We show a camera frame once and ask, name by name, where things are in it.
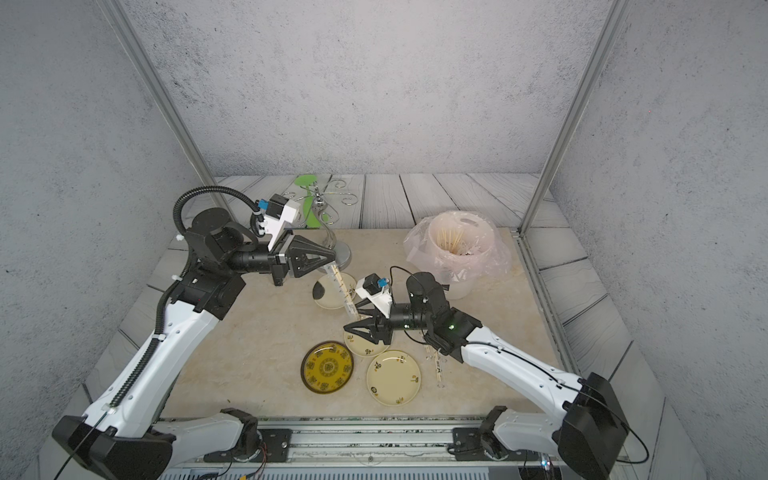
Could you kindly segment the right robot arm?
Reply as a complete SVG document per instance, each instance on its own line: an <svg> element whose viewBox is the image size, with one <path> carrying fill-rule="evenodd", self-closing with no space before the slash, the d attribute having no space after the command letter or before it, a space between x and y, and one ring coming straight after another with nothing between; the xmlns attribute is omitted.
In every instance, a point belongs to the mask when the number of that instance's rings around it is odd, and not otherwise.
<svg viewBox="0 0 768 480"><path fill-rule="evenodd" d="M394 332L419 330L439 354L479 369L524 395L540 413L497 406L479 429L480 448L492 460L527 450L559 457L583 479L607 479L631 432L619 399L603 376L581 377L521 351L475 317L453 307L429 272L406 280L408 300L394 301L389 280L370 274L355 292L359 320L346 332L371 343Z"/></svg>

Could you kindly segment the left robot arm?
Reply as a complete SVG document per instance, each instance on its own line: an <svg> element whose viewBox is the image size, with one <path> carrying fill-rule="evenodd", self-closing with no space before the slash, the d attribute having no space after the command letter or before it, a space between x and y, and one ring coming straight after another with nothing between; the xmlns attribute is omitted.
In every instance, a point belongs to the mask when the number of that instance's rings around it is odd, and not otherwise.
<svg viewBox="0 0 768 480"><path fill-rule="evenodd" d="M188 261L158 302L153 333L82 415L63 417L52 432L75 462L104 479L157 479L209 454L229 461L262 457L258 421L242 410L181 423L159 415L194 350L244 289L245 274L270 273L280 285L336 259L333 250L291 232L270 252L221 208L198 214L183 237Z"/></svg>

